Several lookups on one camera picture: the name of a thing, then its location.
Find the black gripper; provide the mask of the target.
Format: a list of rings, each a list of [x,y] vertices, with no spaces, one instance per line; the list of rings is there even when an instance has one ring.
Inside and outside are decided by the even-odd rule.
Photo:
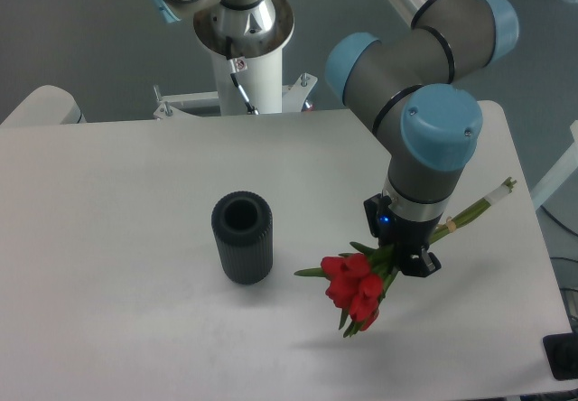
[[[441,269],[437,256],[429,251],[431,236],[440,216],[425,221],[404,219],[392,211],[389,196],[376,194],[363,202],[371,235],[378,245],[393,246],[395,267],[403,275],[428,277]]]

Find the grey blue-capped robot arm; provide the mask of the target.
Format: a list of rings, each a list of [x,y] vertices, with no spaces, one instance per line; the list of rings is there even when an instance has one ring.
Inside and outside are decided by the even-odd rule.
[[[453,82],[509,53],[519,24],[508,0],[389,0],[409,34],[385,45],[353,33],[331,51],[325,78],[390,153],[382,192],[366,202],[372,234],[403,274],[440,268],[429,251],[482,126],[478,102]],[[294,31],[286,0],[153,0],[168,23],[189,19],[211,54],[223,115],[278,113],[282,51]]]

